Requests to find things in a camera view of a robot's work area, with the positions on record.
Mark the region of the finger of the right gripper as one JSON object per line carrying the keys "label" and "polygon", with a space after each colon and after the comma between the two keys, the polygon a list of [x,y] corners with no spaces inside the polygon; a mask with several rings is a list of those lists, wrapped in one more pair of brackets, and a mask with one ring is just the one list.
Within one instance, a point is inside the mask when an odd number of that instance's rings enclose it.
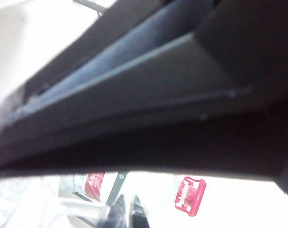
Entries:
{"label": "finger of the right gripper", "polygon": [[120,0],[63,52],[12,92],[6,101],[22,105],[38,95],[62,94],[93,76],[195,30],[211,12],[212,0]]}
{"label": "finger of the right gripper", "polygon": [[0,178],[168,171],[288,194],[288,0],[213,0],[195,30],[54,96],[0,103]]}

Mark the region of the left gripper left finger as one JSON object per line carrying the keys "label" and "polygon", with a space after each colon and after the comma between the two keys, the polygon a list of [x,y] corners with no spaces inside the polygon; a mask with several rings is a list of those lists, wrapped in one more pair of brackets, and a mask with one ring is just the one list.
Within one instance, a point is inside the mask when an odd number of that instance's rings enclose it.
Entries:
{"label": "left gripper left finger", "polygon": [[110,207],[107,218],[99,221],[97,228],[126,228],[125,198],[121,194]]}

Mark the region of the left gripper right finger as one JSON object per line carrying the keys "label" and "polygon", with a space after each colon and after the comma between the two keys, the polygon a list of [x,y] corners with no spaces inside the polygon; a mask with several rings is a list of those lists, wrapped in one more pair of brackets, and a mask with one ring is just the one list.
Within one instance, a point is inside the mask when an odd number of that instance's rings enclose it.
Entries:
{"label": "left gripper right finger", "polygon": [[149,228],[148,219],[146,217],[144,208],[137,195],[133,197],[131,204],[130,204],[129,227],[130,228]]}

